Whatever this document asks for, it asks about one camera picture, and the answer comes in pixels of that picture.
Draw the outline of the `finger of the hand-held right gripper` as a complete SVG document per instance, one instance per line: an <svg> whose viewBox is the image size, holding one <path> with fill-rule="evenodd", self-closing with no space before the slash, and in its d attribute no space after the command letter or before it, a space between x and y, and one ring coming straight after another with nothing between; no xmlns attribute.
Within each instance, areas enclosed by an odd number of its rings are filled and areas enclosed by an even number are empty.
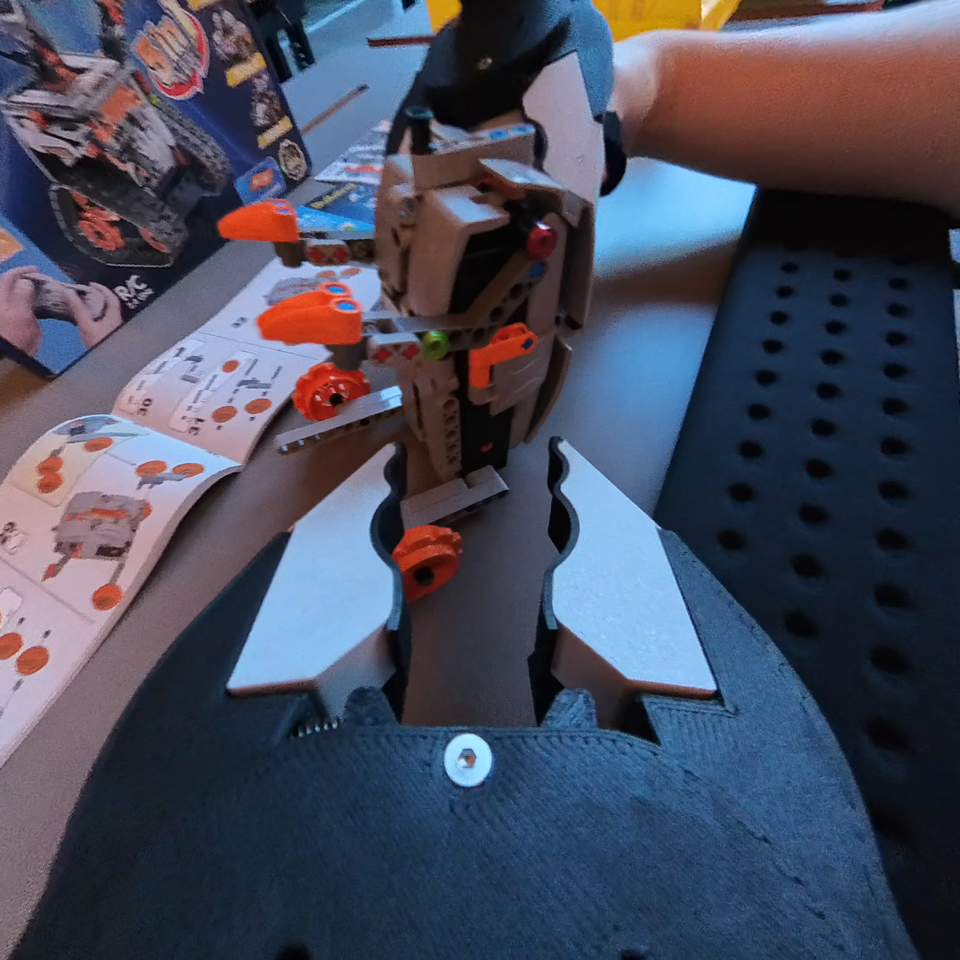
<svg viewBox="0 0 960 960"><path fill-rule="evenodd" d="M546 65L522 106L545 139L543 172L580 198L597 201L605 166L603 128L594 118L578 54Z"/></svg>

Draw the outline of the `white open instruction booklet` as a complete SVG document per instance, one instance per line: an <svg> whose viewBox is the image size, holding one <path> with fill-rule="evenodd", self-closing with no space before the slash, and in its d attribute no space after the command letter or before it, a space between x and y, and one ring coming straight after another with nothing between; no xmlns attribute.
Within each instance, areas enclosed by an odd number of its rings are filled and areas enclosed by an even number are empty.
<svg viewBox="0 0 960 960"><path fill-rule="evenodd" d="M373 266L274 261L144 366L105 414L65 420L1 490L5 763L124 614L187 512L240 472L298 379L329 353L265 341L258 316L334 282L366 309Z"/></svg>

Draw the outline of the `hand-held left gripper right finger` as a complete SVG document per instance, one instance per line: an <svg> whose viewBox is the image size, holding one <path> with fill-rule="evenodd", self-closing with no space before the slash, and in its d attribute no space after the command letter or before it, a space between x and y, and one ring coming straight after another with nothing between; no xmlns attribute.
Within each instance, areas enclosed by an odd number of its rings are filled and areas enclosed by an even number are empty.
<svg viewBox="0 0 960 960"><path fill-rule="evenodd" d="M529 677L538 724L565 690L600 726L642 726L641 698L708 702L718 683L656 522L567 440L548 442L546 568Z"/></svg>

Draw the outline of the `grey orange toy robot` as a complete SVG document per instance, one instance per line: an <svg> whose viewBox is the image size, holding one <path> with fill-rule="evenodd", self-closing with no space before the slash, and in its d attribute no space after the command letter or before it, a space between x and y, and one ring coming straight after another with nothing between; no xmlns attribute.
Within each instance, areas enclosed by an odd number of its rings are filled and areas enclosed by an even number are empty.
<svg viewBox="0 0 960 960"><path fill-rule="evenodd" d="M264 340L322 346L292 402L310 423L285 453L400 412L439 484L406 500L391 549L407 599L450 581L462 557L453 525L504 497L511 450L533 441L568 376L590 310L595 208L604 162L595 126L549 139L523 107L474 128L407 110L409 147L386 158L371 231L310 229L288 201L240 207L223 238L273 246L287 267L348 260L377 267L365 311L333 282L257 318Z"/></svg>

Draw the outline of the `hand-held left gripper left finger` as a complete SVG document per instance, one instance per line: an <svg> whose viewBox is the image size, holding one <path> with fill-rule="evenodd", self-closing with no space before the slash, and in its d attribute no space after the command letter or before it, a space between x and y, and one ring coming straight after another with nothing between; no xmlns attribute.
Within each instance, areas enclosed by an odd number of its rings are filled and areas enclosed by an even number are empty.
<svg viewBox="0 0 960 960"><path fill-rule="evenodd" d="M306 693L339 718L354 690L373 688L402 716L412 640L393 552L406 480L406 448L389 442L294 523L229 694Z"/></svg>

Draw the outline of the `blue toy robot box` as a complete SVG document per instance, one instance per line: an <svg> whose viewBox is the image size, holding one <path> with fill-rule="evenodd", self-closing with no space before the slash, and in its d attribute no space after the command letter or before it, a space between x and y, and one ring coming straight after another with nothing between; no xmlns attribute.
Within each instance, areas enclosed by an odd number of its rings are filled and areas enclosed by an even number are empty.
<svg viewBox="0 0 960 960"><path fill-rule="evenodd" d="M311 171L251 2L1 4L2 357L55 378Z"/></svg>

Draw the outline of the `person's right forearm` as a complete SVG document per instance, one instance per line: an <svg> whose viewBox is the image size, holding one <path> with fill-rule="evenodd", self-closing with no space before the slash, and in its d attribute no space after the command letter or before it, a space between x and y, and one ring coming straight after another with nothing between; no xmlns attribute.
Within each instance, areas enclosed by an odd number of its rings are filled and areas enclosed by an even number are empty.
<svg viewBox="0 0 960 960"><path fill-rule="evenodd" d="M958 221L959 4L614 45L630 158L764 188L925 205Z"/></svg>

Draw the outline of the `yellow plastic bin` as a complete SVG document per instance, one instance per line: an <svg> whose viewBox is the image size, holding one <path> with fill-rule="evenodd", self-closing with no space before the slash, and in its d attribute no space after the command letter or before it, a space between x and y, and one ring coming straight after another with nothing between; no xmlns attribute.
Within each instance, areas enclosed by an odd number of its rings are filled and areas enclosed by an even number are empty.
<svg viewBox="0 0 960 960"><path fill-rule="evenodd" d="M658 29L717 30L740 1L427 1L438 43L474 59L507 59L584 33L605 43Z"/></svg>

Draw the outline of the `blue thin booklet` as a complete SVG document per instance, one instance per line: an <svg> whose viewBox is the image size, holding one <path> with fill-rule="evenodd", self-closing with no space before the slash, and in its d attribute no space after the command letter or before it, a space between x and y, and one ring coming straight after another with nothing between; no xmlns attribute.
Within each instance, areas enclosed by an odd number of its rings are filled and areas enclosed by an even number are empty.
<svg viewBox="0 0 960 960"><path fill-rule="evenodd" d="M307 231L371 232L378 187L362 181L320 181L318 196L298 206L297 221Z"/></svg>

